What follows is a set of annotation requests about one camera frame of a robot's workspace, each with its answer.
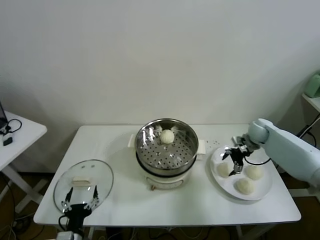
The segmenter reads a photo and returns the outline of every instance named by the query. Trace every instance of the floor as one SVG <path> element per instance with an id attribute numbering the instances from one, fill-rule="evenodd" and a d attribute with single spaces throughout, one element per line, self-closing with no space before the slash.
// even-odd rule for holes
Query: floor
<path id="1" fill-rule="evenodd" d="M 24 176 L 23 177 L 31 186 L 36 185 L 36 183 L 44 178 L 43 176 Z M 305 182 L 301 182 L 293 179 L 290 176 L 284 175 L 282 179 L 286 186 L 290 189 L 295 188 L 305 188 L 308 185 Z M 5 186 L 5 181 L 0 178 L 0 190 Z M 15 184 L 11 186 L 14 200 L 18 203 L 25 196 L 24 192 L 20 190 Z M 270 231 L 268 231 L 263 237 L 262 240 L 303 240 L 303 239 L 314 239 L 318 235 L 319 226 L 320 226 L 320 204 L 314 197 L 301 197 L 295 198 L 295 203 L 297 204 L 302 219 L 299 222 L 295 223 L 284 223 L 279 224 Z M 8 192 L 1 204 L 0 204 L 0 240 L 3 239 L 15 239 L 15 236 L 11 233 L 8 225 L 11 225 L 13 220 L 13 209 L 14 204 L 10 192 Z M 37 210 L 37 204 L 31 202 L 29 205 L 18 214 L 15 218 L 23 217 L 30 215 Z M 41 226 L 37 225 L 32 221 L 32 215 L 30 217 L 24 218 L 24 220 L 30 220 L 30 226 L 25 230 L 21 231 L 23 233 L 17 233 L 17 240 L 47 240 L 55 239 L 57 230 L 52 226 Z M 249 231 L 253 226 L 243 226 L 242 230 L 244 233 Z M 108 228 L 109 237 L 118 233 L 120 229 Z M 136 228 L 133 232 L 132 228 L 123 228 L 121 229 L 121 234 L 113 236 L 112 240 L 129 240 L 132 235 L 135 236 L 135 240 L 188 240 L 188 239 L 198 239 L 198 240 L 236 240 L 237 233 L 236 229 L 233 226 L 228 227 L 183 227 L 175 228 L 168 232 L 167 229 L 161 228 Z M 99 230 L 95 231 L 94 240 L 105 240 L 106 231 Z"/>

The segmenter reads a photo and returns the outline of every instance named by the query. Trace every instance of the green object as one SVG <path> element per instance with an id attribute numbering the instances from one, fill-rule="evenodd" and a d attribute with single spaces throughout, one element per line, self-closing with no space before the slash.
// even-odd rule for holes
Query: green object
<path id="1" fill-rule="evenodd" d="M 320 75 L 314 75 L 305 86 L 304 93 L 314 99 L 320 97 Z"/>

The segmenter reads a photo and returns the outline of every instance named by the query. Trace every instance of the stainless steel pot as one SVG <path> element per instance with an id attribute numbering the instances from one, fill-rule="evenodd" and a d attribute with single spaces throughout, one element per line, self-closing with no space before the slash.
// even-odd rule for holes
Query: stainless steel pot
<path id="1" fill-rule="evenodd" d="M 163 130 L 174 133 L 174 141 L 164 144 Z M 188 171 L 196 160 L 198 137 L 186 123 L 163 118 L 144 125 L 135 138 L 135 151 L 139 164 L 158 177 L 176 177 Z"/>

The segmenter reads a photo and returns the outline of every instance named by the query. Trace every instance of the robotic arm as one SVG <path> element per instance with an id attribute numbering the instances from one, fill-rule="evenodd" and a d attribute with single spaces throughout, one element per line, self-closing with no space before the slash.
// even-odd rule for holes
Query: robotic arm
<path id="1" fill-rule="evenodd" d="M 225 156 L 230 155 L 234 163 L 230 175 L 240 173 L 243 158 L 262 147 L 292 177 L 320 187 L 320 151 L 297 136 L 277 128 L 272 122 L 259 118 L 251 122 L 248 133 L 233 137 L 232 140 L 234 147 L 225 151 Z"/>

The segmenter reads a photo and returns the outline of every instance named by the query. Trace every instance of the steamed bun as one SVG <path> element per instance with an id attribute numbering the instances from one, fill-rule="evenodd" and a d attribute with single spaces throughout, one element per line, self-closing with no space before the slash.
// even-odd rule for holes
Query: steamed bun
<path id="1" fill-rule="evenodd" d="M 236 189 L 245 195 L 250 195 L 255 191 L 255 185 L 247 178 L 241 178 L 235 183 Z"/>
<path id="2" fill-rule="evenodd" d="M 231 172 L 230 168 L 229 168 L 229 164 L 228 162 L 223 162 L 220 163 L 217 167 L 216 170 L 218 172 L 218 174 L 223 177 L 223 178 L 227 178 L 229 177 L 229 174 Z"/>
<path id="3" fill-rule="evenodd" d="M 164 144 L 172 144 L 175 140 L 175 134 L 171 130 L 163 130 L 160 135 L 160 140 Z"/>
<path id="4" fill-rule="evenodd" d="M 259 180 L 263 177 L 264 172 L 262 171 L 262 168 L 259 166 L 247 166 L 245 168 L 246 175 L 252 179 L 252 180 Z"/>

